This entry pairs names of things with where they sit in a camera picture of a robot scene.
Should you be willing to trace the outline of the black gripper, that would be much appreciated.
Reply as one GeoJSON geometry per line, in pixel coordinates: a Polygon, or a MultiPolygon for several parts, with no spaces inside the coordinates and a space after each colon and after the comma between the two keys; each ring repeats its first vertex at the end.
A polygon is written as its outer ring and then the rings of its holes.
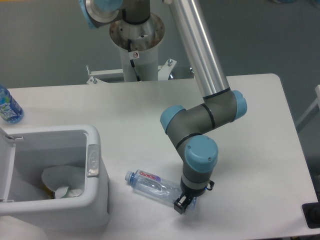
{"type": "Polygon", "coordinates": [[[193,206],[196,205],[197,197],[203,195],[205,191],[212,191],[215,183],[212,180],[208,180],[203,183],[195,183],[191,182],[192,186],[187,184],[187,179],[180,180],[180,187],[182,190],[181,196],[174,202],[174,209],[180,214],[184,214],[186,212],[187,207],[191,204],[193,206]]]}

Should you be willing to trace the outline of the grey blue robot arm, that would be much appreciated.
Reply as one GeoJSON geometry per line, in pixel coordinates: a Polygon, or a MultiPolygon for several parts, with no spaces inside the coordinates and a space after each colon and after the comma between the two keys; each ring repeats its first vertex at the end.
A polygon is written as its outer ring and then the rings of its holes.
{"type": "MultiPolygon", "coordinates": [[[[207,133],[234,122],[247,112],[247,102],[231,90],[197,0],[168,0],[203,103],[191,109],[180,105],[160,116],[164,132],[183,162],[174,209],[183,214],[193,199],[212,190],[210,179],[218,160],[218,147],[207,133]]],[[[82,14],[92,29],[109,26],[118,47],[125,82],[159,79],[158,46],[165,35],[163,21],[151,12],[148,0],[81,0],[82,14]]]]}

